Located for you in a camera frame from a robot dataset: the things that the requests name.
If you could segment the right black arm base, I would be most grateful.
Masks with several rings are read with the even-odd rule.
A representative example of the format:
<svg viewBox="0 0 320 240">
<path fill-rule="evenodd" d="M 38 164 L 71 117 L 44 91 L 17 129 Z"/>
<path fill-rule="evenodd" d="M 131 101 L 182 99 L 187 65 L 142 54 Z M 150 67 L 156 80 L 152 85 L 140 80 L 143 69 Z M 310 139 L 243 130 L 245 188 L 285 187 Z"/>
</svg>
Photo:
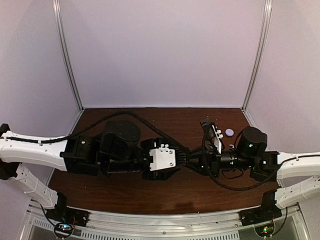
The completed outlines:
<svg viewBox="0 0 320 240">
<path fill-rule="evenodd" d="M 276 206 L 276 191 L 274 189 L 265 192 L 260 206 L 239 212 L 239 218 L 243 227 L 271 221 L 282 216 L 282 210 Z"/>
</svg>

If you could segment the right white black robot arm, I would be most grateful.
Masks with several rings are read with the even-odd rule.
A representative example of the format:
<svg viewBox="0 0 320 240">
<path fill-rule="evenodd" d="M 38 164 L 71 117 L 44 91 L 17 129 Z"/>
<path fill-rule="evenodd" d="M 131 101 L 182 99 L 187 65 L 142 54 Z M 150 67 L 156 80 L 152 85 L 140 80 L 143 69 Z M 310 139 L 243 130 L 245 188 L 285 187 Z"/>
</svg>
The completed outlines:
<svg viewBox="0 0 320 240">
<path fill-rule="evenodd" d="M 218 186 L 235 192 L 249 191 L 267 182 L 277 182 L 279 188 L 256 210 L 259 220 L 268 220 L 278 209 L 310 199 L 320 193 L 320 154 L 268 151 L 268 136 L 258 128 L 247 126 L 226 149 L 222 134 L 213 122 L 202 125 L 201 146 L 190 151 L 185 166 L 203 176 L 209 176 Z M 249 170 L 256 184 L 232 187 L 218 180 L 220 174 Z"/>
</svg>

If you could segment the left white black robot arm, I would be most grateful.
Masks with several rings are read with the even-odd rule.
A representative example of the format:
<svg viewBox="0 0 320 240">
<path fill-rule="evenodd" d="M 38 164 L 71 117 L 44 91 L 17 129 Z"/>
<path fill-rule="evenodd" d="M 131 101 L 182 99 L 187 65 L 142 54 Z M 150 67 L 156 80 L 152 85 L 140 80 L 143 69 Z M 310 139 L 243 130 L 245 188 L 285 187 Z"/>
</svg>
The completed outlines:
<svg viewBox="0 0 320 240">
<path fill-rule="evenodd" d="M 176 145 L 165 138 L 141 141 L 140 128 L 126 120 L 107 122 L 96 136 L 78 135 L 65 140 L 18 135 L 6 123 L 0 127 L 1 179 L 16 183 L 61 222 L 72 218 L 66 197 L 45 186 L 27 164 L 89 176 L 141 173 L 145 180 L 165 181 L 181 163 Z"/>
</svg>

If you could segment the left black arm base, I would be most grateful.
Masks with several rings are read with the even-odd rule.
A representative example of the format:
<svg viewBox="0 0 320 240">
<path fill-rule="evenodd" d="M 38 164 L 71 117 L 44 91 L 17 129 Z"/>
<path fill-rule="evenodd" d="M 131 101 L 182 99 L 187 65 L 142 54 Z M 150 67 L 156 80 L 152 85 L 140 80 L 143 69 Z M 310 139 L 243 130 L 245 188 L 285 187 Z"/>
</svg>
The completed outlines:
<svg viewBox="0 0 320 240">
<path fill-rule="evenodd" d="M 57 202 L 53 209 L 46 210 L 46 216 L 54 221 L 63 222 L 79 227 L 86 227 L 89 212 L 67 206 L 67 198 L 64 194 L 57 193 Z"/>
</svg>

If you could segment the lavender charging case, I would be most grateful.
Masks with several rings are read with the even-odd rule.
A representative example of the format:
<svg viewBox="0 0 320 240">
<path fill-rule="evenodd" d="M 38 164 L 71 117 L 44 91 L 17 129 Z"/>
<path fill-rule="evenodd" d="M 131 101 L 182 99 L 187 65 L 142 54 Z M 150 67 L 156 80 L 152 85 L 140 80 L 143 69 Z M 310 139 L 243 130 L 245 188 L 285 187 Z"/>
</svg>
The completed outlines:
<svg viewBox="0 0 320 240">
<path fill-rule="evenodd" d="M 230 129 L 230 128 L 227 128 L 227 129 L 225 130 L 225 135 L 228 136 L 228 137 L 233 137 L 234 134 L 235 134 L 235 132 L 234 132 L 232 129 Z"/>
</svg>

